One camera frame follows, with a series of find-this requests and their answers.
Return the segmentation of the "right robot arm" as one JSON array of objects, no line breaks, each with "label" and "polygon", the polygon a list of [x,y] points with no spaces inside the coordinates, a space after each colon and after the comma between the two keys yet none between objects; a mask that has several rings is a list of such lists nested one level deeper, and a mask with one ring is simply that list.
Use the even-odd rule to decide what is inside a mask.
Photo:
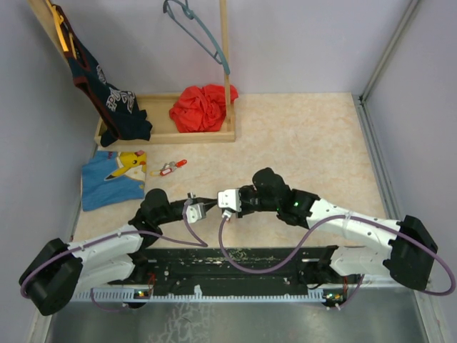
[{"label": "right robot arm", "polygon": [[337,234],[357,243],[338,247],[319,264],[320,277],[329,283],[350,274],[389,276],[417,291],[426,289],[437,244],[422,221],[376,219],[336,206],[320,196],[292,189],[269,167],[256,172],[250,185],[238,191],[242,217],[254,212],[275,212],[279,220],[306,229]]}]

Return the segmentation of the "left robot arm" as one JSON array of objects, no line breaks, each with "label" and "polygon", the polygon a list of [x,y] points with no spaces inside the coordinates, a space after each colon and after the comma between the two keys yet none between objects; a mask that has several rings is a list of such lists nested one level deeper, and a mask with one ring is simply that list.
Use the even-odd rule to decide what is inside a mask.
[{"label": "left robot arm", "polygon": [[21,295],[48,316],[80,292],[104,284],[141,283],[149,274],[144,250],[165,239],[160,226],[179,221],[189,226],[216,204],[216,199],[193,194],[170,202],[163,189],[152,189],[121,228],[81,242],[49,241],[21,275]]}]

